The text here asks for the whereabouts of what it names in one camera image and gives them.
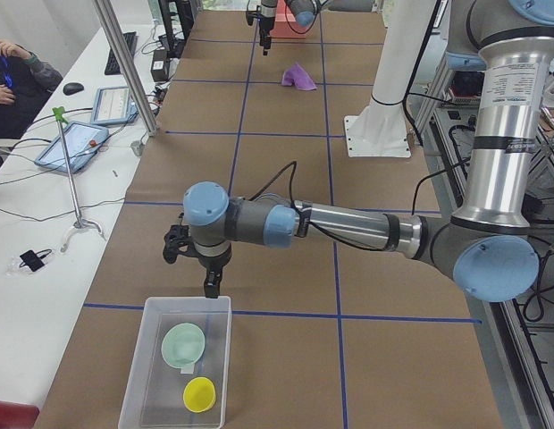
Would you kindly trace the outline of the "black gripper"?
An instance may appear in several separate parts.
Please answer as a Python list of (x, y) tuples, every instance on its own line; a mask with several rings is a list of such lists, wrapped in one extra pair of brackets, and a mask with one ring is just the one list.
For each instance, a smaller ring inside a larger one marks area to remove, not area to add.
[(223, 268), (231, 261), (231, 254), (221, 254), (215, 257), (199, 255), (198, 262), (206, 269), (204, 293), (208, 299), (218, 299), (222, 282)]
[(272, 37), (270, 31), (274, 27), (274, 18), (264, 15), (259, 16), (259, 45), (263, 49), (263, 55), (268, 55), (272, 46)]

